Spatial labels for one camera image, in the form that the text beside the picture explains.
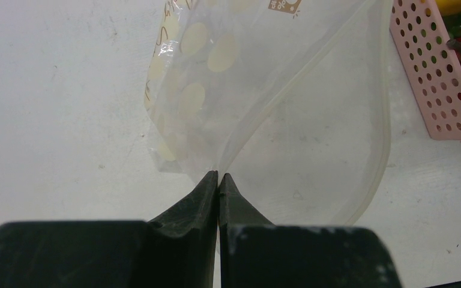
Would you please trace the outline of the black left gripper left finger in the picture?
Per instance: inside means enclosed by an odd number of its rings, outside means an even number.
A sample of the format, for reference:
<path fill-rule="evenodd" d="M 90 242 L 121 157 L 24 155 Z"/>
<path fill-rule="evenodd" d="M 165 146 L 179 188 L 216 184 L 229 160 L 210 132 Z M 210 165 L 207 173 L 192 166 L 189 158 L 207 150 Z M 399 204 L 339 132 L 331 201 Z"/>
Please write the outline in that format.
<path fill-rule="evenodd" d="M 0 287 L 211 287 L 218 173 L 150 221 L 0 225 Z"/>

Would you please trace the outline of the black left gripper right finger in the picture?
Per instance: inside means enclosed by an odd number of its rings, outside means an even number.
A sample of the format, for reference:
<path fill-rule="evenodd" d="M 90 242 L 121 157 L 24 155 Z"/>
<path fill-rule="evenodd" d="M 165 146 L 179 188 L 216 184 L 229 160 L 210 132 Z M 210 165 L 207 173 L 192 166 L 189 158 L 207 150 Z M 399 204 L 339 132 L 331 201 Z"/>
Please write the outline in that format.
<path fill-rule="evenodd" d="M 369 229 L 275 225 L 230 174 L 219 196 L 223 287 L 401 286 L 386 246 Z"/>

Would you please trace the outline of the clear dotted zip top bag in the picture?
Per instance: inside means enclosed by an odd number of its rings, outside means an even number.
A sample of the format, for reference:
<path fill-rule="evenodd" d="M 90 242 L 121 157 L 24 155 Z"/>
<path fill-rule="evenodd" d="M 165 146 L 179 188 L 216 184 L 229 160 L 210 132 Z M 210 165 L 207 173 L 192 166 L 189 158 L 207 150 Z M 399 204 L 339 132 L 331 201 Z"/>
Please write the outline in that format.
<path fill-rule="evenodd" d="M 144 96 L 157 168 L 229 173 L 277 224 L 354 224 L 390 153 L 392 6 L 165 1 Z"/>

